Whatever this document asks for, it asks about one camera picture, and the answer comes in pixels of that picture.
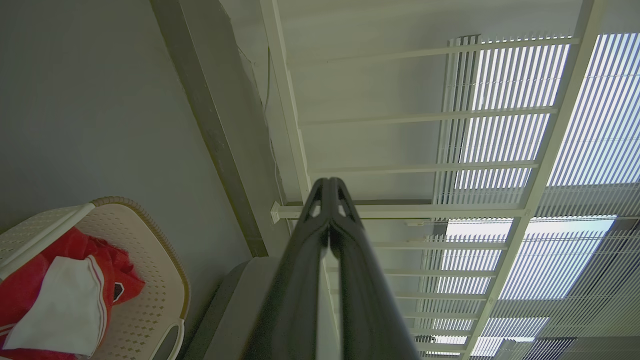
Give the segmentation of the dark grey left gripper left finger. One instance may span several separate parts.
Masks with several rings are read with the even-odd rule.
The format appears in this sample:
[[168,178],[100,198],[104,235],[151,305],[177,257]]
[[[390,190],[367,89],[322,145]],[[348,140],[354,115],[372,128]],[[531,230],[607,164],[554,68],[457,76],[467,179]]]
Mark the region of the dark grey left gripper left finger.
[[328,193],[329,180],[316,180],[247,339],[244,360],[316,360]]

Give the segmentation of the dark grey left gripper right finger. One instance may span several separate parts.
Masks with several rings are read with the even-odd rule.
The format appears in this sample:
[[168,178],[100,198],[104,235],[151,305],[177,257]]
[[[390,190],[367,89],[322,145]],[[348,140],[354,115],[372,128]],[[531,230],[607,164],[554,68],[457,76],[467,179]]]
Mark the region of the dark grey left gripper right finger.
[[419,360],[346,184],[329,179],[329,243],[339,262],[342,360]]

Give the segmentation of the cream perforated plastic laundry basket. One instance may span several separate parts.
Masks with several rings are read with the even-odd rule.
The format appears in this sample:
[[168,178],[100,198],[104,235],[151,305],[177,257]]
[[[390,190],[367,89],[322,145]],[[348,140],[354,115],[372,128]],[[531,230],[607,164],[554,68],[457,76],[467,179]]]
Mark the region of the cream perforated plastic laundry basket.
[[89,360],[154,360],[176,332],[166,360],[177,360],[185,339],[190,284],[169,240],[135,201],[108,196],[35,214],[0,231],[0,280],[71,228],[126,251],[145,282],[141,294],[113,312],[103,344]]

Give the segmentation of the grey fabric sofa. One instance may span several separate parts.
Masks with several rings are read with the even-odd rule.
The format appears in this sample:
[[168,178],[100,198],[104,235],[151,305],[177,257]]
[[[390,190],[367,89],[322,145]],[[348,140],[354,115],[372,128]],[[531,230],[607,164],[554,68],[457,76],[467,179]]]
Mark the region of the grey fabric sofa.
[[[233,268],[221,281],[181,360],[242,360],[280,262],[277,257],[255,257]],[[328,282],[323,272],[317,279],[315,360],[343,360]]]

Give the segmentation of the red sports garment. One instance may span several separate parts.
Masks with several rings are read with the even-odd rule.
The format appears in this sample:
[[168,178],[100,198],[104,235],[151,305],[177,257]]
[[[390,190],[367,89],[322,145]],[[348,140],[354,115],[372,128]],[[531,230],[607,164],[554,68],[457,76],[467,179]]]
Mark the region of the red sports garment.
[[146,283],[137,275],[125,250],[105,239],[82,233],[77,228],[64,233],[23,266],[0,281],[0,360],[87,360],[91,357],[48,350],[3,350],[9,332],[34,305],[44,277],[58,256],[84,260],[94,256],[105,278],[103,298],[107,308],[107,327],[112,308],[139,296]]

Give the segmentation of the dark concrete raised step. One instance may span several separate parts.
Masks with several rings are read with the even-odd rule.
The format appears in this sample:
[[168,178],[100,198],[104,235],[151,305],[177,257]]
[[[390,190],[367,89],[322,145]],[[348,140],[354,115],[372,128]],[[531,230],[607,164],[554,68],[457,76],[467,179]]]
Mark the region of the dark concrete raised step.
[[253,256],[280,256],[290,224],[253,67],[219,0],[150,0],[201,137]]

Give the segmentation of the white metal railing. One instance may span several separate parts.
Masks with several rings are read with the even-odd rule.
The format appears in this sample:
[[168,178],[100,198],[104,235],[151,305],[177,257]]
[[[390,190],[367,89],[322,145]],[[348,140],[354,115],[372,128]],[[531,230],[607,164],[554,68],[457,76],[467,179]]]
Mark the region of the white metal railing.
[[[469,358],[540,202],[601,31],[608,0],[259,0],[284,130],[276,161],[288,203],[274,221],[299,219],[314,183],[339,178],[417,353]],[[450,40],[562,35],[569,44],[552,117],[522,203],[438,204],[438,171],[498,162],[436,162],[441,121],[514,111],[444,111]],[[339,261],[320,263],[342,346]]]

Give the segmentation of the white garment with red stripes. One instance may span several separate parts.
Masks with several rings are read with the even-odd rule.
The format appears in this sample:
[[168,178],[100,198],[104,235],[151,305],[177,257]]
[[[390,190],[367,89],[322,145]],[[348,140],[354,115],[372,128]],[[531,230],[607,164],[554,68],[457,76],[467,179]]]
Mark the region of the white garment with red stripes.
[[3,350],[38,350],[92,357],[105,335],[105,276],[93,255],[57,256],[34,305],[9,331]]

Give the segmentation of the white slatted window blinds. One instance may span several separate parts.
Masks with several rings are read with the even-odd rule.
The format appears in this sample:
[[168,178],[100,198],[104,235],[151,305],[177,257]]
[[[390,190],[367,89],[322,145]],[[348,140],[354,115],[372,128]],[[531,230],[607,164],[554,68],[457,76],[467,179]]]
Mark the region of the white slatted window blinds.
[[[445,60],[439,205],[519,205],[553,117],[562,35],[467,35]],[[544,191],[468,360],[640,360],[640,33],[597,36]]]

